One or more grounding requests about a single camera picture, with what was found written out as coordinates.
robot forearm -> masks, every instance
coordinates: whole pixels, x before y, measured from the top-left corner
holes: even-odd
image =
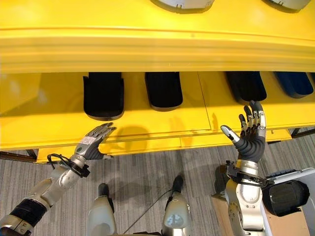
[[[257,163],[238,160],[236,168],[243,173],[257,175]],[[242,182],[255,184],[248,179]],[[237,183],[230,179],[226,185],[228,215],[235,236],[264,236],[264,223],[261,213],[262,192],[260,187]]]
[[[72,156],[71,161],[80,168],[85,165],[85,158],[77,154]],[[42,216],[79,178],[73,170],[59,165],[53,170],[50,178],[38,183],[9,215],[0,221],[0,229],[9,228],[19,235],[30,235]],[[1,231],[3,235],[13,235],[8,232],[8,229]]]

black cable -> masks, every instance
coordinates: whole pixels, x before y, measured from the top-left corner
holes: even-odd
[[[136,221],[133,222],[133,224],[130,225],[130,227],[128,229],[126,229],[126,231],[123,234],[127,233],[127,231],[130,230],[132,228],[132,226],[134,226],[142,218],[142,216],[144,216],[155,205],[155,203],[157,203],[165,194],[169,193],[170,191],[173,191],[173,189],[167,190],[165,193],[163,193],[161,196],[159,196],[159,198],[154,203],[152,203],[151,206],[149,206],[144,211],[144,213],[142,213],[142,215],[140,215],[140,217],[138,219],[136,219]]]
[[[55,169],[55,166],[52,162],[52,156],[54,157],[57,157],[60,159],[61,163],[63,165],[65,165],[68,169],[72,170],[73,172],[75,172],[79,177],[87,177],[89,175],[89,171],[88,171],[88,165],[84,165],[83,168],[80,168],[78,167],[74,162],[72,162],[69,158],[65,157],[65,156],[62,156],[61,154],[55,154],[55,153],[52,153],[52,154],[49,154],[47,155],[47,159],[48,159],[48,162],[50,163],[50,165],[53,167],[53,169]]]

robotic arm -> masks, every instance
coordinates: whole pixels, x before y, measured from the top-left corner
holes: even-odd
[[[106,123],[90,131],[77,145],[71,159],[58,156],[61,163],[51,177],[37,184],[14,210],[0,220],[0,236],[29,236],[42,216],[79,178],[89,175],[86,160],[103,159],[98,145],[116,128]]]
[[[250,102],[244,107],[247,122],[239,115],[241,137],[228,126],[221,126],[223,133],[233,142],[239,152],[238,160],[226,162],[226,173],[230,180],[225,195],[228,215],[235,236],[265,236],[261,213],[262,191],[267,183],[258,176],[258,162],[263,156],[266,137],[266,119],[259,102]]]

cardboard box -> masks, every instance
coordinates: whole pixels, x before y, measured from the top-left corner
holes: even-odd
[[[225,199],[212,196],[222,236],[235,236],[228,218]],[[283,217],[274,216],[265,210],[273,236],[310,236],[303,210]]]

label on robot arm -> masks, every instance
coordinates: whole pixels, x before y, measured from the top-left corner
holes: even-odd
[[[90,145],[91,143],[93,143],[95,141],[96,138],[94,137],[84,137],[81,141],[80,141],[80,144],[87,144],[87,145]]]

